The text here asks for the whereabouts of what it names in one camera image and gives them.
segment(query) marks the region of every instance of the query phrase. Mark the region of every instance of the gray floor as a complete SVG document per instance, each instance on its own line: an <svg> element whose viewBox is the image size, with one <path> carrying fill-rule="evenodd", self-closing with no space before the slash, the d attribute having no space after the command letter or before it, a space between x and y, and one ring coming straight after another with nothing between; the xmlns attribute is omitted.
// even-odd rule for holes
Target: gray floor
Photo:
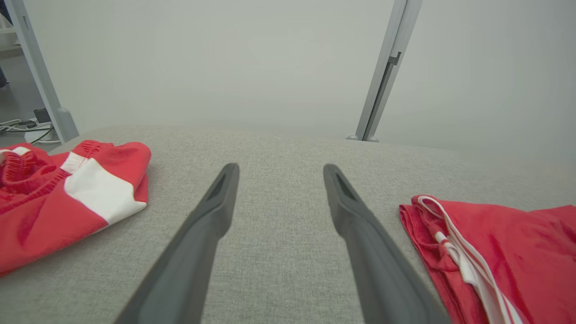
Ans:
<svg viewBox="0 0 576 324"><path fill-rule="evenodd" d="M18 46L0 48L0 67L10 82L0 89L0 122L34 118L34 110L44 108L26 57ZM24 142L24 133L0 135L0 148ZM46 151L60 144L37 144Z"/></svg>

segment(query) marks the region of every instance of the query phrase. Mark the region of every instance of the gray table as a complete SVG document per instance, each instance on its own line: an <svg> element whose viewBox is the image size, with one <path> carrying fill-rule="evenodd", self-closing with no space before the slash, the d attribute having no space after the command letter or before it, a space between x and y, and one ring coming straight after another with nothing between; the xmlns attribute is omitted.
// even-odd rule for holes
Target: gray table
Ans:
<svg viewBox="0 0 576 324"><path fill-rule="evenodd" d="M217 248L203 323L362 323L322 167L342 169L439 301L398 217L415 194L523 210L576 203L576 176L444 150L177 127L112 127L152 158L142 212L0 279L0 323L111 323L219 170L240 165L232 226Z"/></svg>

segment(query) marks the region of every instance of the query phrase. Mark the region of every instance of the red and white clothing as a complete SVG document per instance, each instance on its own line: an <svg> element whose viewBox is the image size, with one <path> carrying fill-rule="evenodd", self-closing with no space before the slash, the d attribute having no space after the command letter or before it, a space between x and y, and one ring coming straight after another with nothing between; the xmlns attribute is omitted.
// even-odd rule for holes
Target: red and white clothing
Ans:
<svg viewBox="0 0 576 324"><path fill-rule="evenodd" d="M576 322L576 208L412 198L400 219L454 323Z"/></svg>
<svg viewBox="0 0 576 324"><path fill-rule="evenodd" d="M149 161L137 142L0 149L0 276L144 209Z"/></svg>

